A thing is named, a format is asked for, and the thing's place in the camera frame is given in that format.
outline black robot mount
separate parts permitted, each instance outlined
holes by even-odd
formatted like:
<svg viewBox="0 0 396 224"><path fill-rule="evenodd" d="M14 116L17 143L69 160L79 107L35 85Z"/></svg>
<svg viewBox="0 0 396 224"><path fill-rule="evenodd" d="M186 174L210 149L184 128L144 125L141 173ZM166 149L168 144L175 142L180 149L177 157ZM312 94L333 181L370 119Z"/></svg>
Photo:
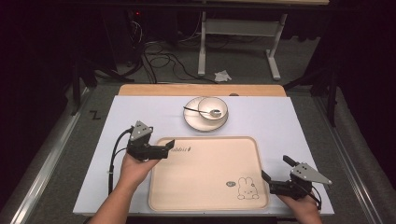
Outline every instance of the black robot mount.
<svg viewBox="0 0 396 224"><path fill-rule="evenodd" d="M275 181L262 170L262 178L268 183L270 193L277 195L285 195L293 198L294 200L301 199L306 195L312 197L318 203L318 209L321 207L321 199L318 200L313 194L312 182L331 185L332 181L324 175L320 174L307 163L299 163L292 160L288 156L283 156L283 161L293 167L290 171L290 180Z"/></svg>
<svg viewBox="0 0 396 224"><path fill-rule="evenodd" d="M128 154L140 161L168 158L168 152L174 147L175 140L168 142L165 146L151 146L149 139L152 131L152 127L148 127L143 122L138 121L128 141Z"/></svg>

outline ceramic dish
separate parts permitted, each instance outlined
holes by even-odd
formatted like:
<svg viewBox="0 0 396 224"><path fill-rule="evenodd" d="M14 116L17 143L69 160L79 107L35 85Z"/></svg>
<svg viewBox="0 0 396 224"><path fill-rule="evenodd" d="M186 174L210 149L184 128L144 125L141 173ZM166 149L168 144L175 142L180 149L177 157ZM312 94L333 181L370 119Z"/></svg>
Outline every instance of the ceramic dish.
<svg viewBox="0 0 396 224"><path fill-rule="evenodd" d="M190 100L186 107L198 109L198 104L206 97L200 96ZM225 114L221 119L205 119L199 112L184 109L184 120L193 128L200 132L210 132L224 125L227 121L229 113Z"/></svg>
<svg viewBox="0 0 396 224"><path fill-rule="evenodd" d="M221 115L218 117L212 116L209 112L211 110L217 109L220 111ZM198 110L205 111L200 112L201 116L205 119L222 119L227 116L228 107L223 100L218 97L206 97L198 104Z"/></svg>

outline white table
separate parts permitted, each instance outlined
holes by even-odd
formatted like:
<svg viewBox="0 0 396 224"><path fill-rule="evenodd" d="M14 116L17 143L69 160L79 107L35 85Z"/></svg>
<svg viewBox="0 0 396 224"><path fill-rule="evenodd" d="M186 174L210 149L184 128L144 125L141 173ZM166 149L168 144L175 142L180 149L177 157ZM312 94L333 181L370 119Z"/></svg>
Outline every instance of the white table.
<svg viewBox="0 0 396 224"><path fill-rule="evenodd" d="M228 105L230 117L223 127L211 133L197 132L183 119L182 107L192 98L194 96L116 96L73 212L91 216L105 200L112 149L118 136L137 120L154 127L151 144L163 137L251 136L258 144L263 169L274 180L290 179L291 167L282 161L283 155L307 162L317 169L289 97L219 96ZM127 140L126 136L122 138L119 148L126 147ZM119 178L117 171L121 159L122 156L118 156L115 160L115 183ZM260 210L155 212L148 203L149 180L150 175L134 194L130 215L290 215L289 208L275 195L270 196L268 207ZM325 189L320 184L314 186L322 198L321 214L332 215L334 211Z"/></svg>

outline white plate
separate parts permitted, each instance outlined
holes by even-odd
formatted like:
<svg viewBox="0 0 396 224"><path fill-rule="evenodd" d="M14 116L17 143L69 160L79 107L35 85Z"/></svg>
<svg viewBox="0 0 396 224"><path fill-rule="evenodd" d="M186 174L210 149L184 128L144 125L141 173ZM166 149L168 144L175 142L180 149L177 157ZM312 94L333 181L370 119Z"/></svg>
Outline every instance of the white plate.
<svg viewBox="0 0 396 224"><path fill-rule="evenodd" d="M204 96L196 97L186 104L186 107L198 109L198 104L205 99ZM228 118L227 113L222 119L205 119L199 112L184 109L184 119L193 128L200 132L210 132L224 125Z"/></svg>

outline human arm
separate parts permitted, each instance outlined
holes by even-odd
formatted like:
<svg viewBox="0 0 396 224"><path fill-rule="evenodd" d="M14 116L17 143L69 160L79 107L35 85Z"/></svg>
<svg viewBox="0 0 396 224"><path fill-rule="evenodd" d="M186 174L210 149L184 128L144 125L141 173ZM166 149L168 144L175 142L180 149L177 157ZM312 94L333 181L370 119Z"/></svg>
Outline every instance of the human arm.
<svg viewBox="0 0 396 224"><path fill-rule="evenodd" d="M284 195L276 195L293 212L301 224L321 224L317 203L308 195L302 199L294 200Z"/></svg>
<svg viewBox="0 0 396 224"><path fill-rule="evenodd" d="M159 160L138 161L125 153L119 182L92 217L90 224L124 224L134 192L158 162Z"/></svg>

